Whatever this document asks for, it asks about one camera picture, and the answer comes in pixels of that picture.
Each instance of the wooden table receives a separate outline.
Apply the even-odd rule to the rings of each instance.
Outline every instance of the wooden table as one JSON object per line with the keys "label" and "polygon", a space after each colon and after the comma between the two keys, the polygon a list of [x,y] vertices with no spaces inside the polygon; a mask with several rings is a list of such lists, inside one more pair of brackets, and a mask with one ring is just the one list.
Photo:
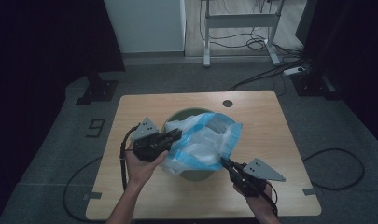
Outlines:
{"label": "wooden table", "polygon": [[[232,107],[225,107],[225,100],[232,101]],[[241,139],[231,159],[250,162],[259,157],[287,179],[273,182],[280,216],[320,214],[316,196],[303,192],[313,186],[274,92],[234,91],[121,97],[92,191],[102,193],[102,197],[90,199],[87,218],[107,219],[123,192],[119,147],[126,132],[145,117],[161,128],[172,114],[189,107],[220,112],[243,123]],[[160,167],[143,188],[133,214],[133,218],[252,216],[244,197],[232,188],[227,170],[193,182],[168,175]]]}

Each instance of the blue and white plastic bag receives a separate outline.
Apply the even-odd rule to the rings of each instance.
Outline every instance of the blue and white plastic bag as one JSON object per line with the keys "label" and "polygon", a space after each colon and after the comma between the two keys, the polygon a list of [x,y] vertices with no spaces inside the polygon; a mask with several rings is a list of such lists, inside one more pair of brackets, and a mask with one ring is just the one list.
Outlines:
{"label": "blue and white plastic bag", "polygon": [[182,130],[182,138],[172,144],[162,169],[180,175],[186,170],[221,169],[220,158],[230,157],[241,136],[242,123],[224,114],[203,113],[165,124],[166,132],[175,128]]}

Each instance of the black stand base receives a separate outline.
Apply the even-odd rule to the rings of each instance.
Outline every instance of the black stand base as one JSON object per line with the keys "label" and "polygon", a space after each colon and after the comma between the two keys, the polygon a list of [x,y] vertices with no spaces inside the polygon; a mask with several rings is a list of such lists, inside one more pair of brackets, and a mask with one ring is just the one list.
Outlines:
{"label": "black stand base", "polygon": [[290,77],[299,96],[323,96],[327,100],[342,100],[334,87],[324,78],[314,78],[306,74]]}
{"label": "black stand base", "polygon": [[101,81],[97,85],[90,84],[83,97],[78,98],[76,105],[89,105],[91,102],[111,101],[119,84],[116,80]]}

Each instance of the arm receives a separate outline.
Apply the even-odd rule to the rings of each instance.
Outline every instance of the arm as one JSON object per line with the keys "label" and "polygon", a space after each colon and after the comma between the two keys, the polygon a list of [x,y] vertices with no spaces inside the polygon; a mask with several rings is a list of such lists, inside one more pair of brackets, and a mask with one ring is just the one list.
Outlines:
{"label": "arm", "polygon": [[[242,192],[235,185],[234,188],[238,191],[238,193],[242,194]],[[271,198],[272,193],[269,185],[267,185],[264,191]],[[246,202],[247,205],[249,205],[250,210],[252,210],[253,214],[261,224],[280,224],[278,218],[273,213],[271,206],[261,196],[246,198]]]}
{"label": "arm", "polygon": [[[130,144],[128,149],[133,149],[133,143]],[[128,170],[127,188],[106,224],[128,224],[131,222],[139,193],[153,175],[154,169],[165,160],[167,155],[168,151],[164,151],[154,162],[146,162],[137,159],[131,151],[125,152]]]}

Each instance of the white wall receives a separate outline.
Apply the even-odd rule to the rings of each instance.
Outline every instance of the white wall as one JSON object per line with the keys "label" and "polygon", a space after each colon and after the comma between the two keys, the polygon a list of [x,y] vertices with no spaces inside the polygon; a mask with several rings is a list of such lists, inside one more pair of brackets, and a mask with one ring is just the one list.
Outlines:
{"label": "white wall", "polygon": [[184,0],[105,0],[122,53],[183,51]]}

